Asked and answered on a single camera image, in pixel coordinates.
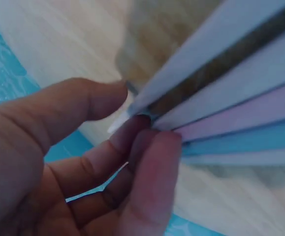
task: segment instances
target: hand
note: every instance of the hand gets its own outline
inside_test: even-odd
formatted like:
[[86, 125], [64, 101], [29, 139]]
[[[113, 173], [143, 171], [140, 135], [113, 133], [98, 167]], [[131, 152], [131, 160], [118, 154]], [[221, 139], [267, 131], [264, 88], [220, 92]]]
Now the hand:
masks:
[[[102, 119], [127, 97], [123, 84], [71, 79], [0, 105], [0, 235], [161, 236], [171, 214], [181, 139], [137, 116], [82, 157], [44, 164], [58, 141]], [[104, 183], [104, 191], [72, 202]]]

